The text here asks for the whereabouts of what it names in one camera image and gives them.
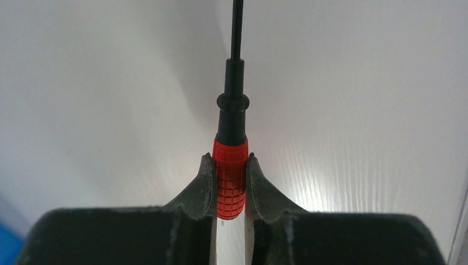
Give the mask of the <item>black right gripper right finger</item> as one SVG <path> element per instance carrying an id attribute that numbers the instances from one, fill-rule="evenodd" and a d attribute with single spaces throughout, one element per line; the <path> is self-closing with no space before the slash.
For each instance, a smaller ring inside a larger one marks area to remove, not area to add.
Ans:
<path id="1" fill-rule="evenodd" d="M 250 154 L 246 167 L 246 264 L 444 264 L 417 217 L 387 213 L 309 212 L 264 176 Z"/>

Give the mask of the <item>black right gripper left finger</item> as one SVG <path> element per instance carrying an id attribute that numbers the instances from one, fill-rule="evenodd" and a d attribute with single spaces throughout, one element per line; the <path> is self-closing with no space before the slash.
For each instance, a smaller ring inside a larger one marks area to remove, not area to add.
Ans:
<path id="1" fill-rule="evenodd" d="M 16 264 L 215 264 L 216 177 L 209 154 L 169 203 L 57 208 L 31 228 Z"/>

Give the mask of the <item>red black screwdriver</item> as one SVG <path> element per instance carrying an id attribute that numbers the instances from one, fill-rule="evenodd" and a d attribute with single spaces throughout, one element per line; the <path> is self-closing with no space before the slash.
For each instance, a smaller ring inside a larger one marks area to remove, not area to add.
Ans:
<path id="1" fill-rule="evenodd" d="M 243 1 L 233 2 L 231 52 L 226 60 L 224 92 L 217 98 L 219 124 L 212 152 L 217 175 L 217 216 L 224 220 L 239 216 L 246 197 L 246 110 L 250 101 L 243 89 L 243 6 Z"/>

